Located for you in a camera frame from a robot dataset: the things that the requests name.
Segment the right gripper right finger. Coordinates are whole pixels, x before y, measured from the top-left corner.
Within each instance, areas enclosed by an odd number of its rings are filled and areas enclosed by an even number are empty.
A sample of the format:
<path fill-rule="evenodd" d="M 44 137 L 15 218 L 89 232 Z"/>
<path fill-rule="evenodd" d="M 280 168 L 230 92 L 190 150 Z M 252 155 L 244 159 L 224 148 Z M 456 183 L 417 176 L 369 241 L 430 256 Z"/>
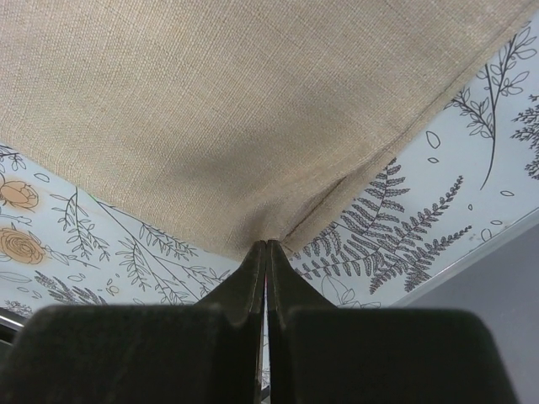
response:
<path fill-rule="evenodd" d="M 471 312 L 344 309 L 267 244 L 274 403 L 515 403 L 491 332 Z"/>

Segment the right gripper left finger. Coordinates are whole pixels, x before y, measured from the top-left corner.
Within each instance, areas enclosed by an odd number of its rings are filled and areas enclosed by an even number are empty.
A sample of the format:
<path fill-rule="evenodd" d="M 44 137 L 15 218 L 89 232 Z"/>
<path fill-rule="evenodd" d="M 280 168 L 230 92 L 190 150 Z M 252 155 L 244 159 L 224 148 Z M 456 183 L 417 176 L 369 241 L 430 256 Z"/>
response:
<path fill-rule="evenodd" d="M 258 403 L 264 242 L 193 305 L 48 306 L 8 355 L 12 403 Z"/>

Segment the beige linen napkin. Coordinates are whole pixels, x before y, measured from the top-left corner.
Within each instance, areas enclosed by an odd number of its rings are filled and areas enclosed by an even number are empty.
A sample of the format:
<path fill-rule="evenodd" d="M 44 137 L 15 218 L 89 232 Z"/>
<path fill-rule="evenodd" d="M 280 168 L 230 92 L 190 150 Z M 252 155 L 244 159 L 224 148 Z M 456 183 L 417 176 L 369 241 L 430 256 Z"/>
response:
<path fill-rule="evenodd" d="M 310 242 L 535 1 L 4 1 L 1 138 L 239 259 Z"/>

